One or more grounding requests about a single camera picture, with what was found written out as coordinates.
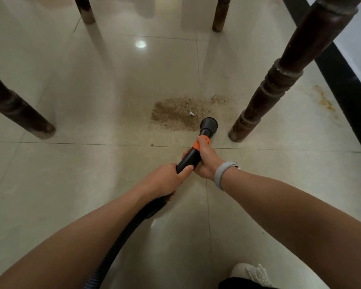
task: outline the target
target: glossy floor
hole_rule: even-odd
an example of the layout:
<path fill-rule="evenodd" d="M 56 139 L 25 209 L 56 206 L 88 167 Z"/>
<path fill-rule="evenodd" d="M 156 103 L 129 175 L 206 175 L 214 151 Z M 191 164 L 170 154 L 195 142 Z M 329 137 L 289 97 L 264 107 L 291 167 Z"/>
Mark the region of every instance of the glossy floor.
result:
<path fill-rule="evenodd" d="M 73 0 L 0 0 L 0 78 L 57 127 L 40 141 L 0 115 L 0 273 L 178 162 L 207 115 L 223 159 L 361 220 L 361 146 L 315 63 L 244 142 L 227 138 L 295 29 L 282 0 L 232 0 L 221 34 L 217 0 L 90 1 L 97 24 L 85 26 Z M 103 288 L 216 288 L 237 262 L 261 263 L 275 287 L 326 288 L 192 175 L 129 239 Z"/>

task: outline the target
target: hand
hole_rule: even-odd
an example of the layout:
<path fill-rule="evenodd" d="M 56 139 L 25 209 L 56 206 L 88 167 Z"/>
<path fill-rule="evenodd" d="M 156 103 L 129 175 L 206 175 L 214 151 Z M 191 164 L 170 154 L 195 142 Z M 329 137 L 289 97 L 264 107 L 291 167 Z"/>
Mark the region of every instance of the hand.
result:
<path fill-rule="evenodd" d="M 176 166 L 175 163 L 159 166 L 150 172 L 137 186 L 150 193 L 152 199 L 171 194 L 190 176 L 194 169 L 193 165 L 188 165 L 180 174 L 177 174 Z"/>
<path fill-rule="evenodd" d="M 195 167 L 194 171 L 200 177 L 214 181 L 215 172 L 224 161 L 219 158 L 215 150 L 207 144 L 204 137 L 197 136 L 197 141 L 200 146 L 199 153 L 201 154 L 202 161 Z M 190 148 L 183 153 L 182 159 L 189 150 Z"/>

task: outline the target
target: vacuum hose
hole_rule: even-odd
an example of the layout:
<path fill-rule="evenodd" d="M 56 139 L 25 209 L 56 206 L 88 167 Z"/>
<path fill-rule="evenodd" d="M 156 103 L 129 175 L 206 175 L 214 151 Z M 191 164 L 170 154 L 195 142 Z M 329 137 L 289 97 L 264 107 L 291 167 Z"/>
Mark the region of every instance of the vacuum hose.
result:
<path fill-rule="evenodd" d="M 201 122 L 201 131 L 199 132 L 200 136 L 206 136 L 208 143 L 210 138 L 218 129 L 218 123 L 212 117 L 207 117 Z M 196 167 L 201 161 L 201 155 L 199 154 L 199 144 L 194 143 L 190 151 L 184 156 L 181 162 L 176 167 L 177 173 L 180 173 L 186 166 L 194 165 Z M 145 205 L 135 217 L 127 224 L 126 228 L 120 233 L 118 239 L 111 246 L 110 250 L 106 254 L 105 258 L 101 261 L 99 267 L 96 269 L 92 277 L 86 282 L 84 289 L 98 289 L 101 286 L 104 278 L 107 275 L 112 263 L 114 262 L 116 256 L 118 255 L 122 246 L 126 243 L 130 235 L 135 231 L 135 229 L 143 222 L 144 219 L 151 218 L 154 216 L 160 209 L 162 209 L 168 202 L 168 199 L 171 197 L 172 193 L 163 196 L 157 199 L 152 200 L 150 203 Z"/>

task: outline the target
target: shoe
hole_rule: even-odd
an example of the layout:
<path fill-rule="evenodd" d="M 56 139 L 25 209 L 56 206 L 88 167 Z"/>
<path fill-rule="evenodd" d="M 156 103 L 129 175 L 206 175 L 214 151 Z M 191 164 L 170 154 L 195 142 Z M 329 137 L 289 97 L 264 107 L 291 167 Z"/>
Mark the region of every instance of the shoe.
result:
<path fill-rule="evenodd" d="M 266 270 L 261 266 L 255 267 L 253 265 L 239 263 L 232 269 L 230 277 L 239 277 L 249 279 L 259 285 L 265 287 L 272 287 Z"/>

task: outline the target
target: dark wooden leg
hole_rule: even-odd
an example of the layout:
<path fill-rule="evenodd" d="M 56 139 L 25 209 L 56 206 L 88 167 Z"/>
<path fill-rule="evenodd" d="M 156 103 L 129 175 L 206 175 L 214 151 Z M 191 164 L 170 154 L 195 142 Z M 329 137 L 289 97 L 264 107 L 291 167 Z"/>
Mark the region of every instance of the dark wooden leg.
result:
<path fill-rule="evenodd" d="M 229 10 L 230 0 L 218 0 L 217 8 L 215 9 L 214 21 L 212 22 L 212 30 L 221 32 L 225 25 L 227 11 Z"/>
<path fill-rule="evenodd" d="M 0 81 L 0 112 L 40 139 L 48 139 L 55 127 Z"/>
<path fill-rule="evenodd" d="M 95 23 L 95 16 L 92 13 L 90 0 L 75 0 L 75 2 L 80 15 L 82 16 L 83 22 L 85 24 Z"/>
<path fill-rule="evenodd" d="M 229 138 L 241 142 L 303 74 L 314 60 L 346 27 L 357 13 L 361 0 L 316 0 L 291 37 L 282 57 L 274 62 L 229 131 Z"/>

